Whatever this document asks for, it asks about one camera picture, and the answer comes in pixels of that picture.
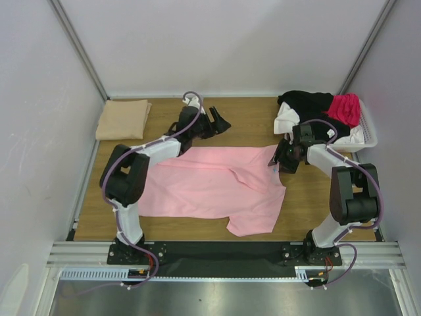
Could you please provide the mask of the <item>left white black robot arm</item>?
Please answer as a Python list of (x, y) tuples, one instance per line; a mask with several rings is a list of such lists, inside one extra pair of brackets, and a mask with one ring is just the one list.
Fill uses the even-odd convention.
[(210, 113), (208, 116), (202, 109), (185, 106), (178, 121), (159, 139), (137, 147), (119, 144), (113, 149), (99, 183), (105, 202), (112, 206), (117, 226), (108, 264), (136, 265), (145, 257), (150, 264), (157, 261), (144, 247), (139, 222), (138, 201), (144, 193), (148, 171), (158, 163), (183, 155), (194, 139), (208, 139), (232, 127), (216, 107), (211, 107)]

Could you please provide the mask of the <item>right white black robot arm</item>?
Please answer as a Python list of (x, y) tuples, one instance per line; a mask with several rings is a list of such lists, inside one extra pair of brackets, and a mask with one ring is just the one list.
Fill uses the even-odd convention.
[(308, 265), (319, 265), (339, 253), (339, 241), (354, 229), (378, 228), (384, 201), (376, 167), (350, 160), (337, 152), (331, 142), (317, 140), (310, 122), (294, 126), (293, 135), (280, 140), (269, 165), (294, 174), (300, 162), (317, 167), (330, 177), (330, 212), (307, 233), (295, 256)]

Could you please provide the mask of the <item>pink t shirt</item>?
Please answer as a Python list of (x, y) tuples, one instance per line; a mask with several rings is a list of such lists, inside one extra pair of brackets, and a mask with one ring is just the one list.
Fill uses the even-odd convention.
[(227, 230), (243, 237), (271, 233), (285, 197), (275, 145), (192, 147), (147, 173), (138, 213), (144, 217), (227, 218)]

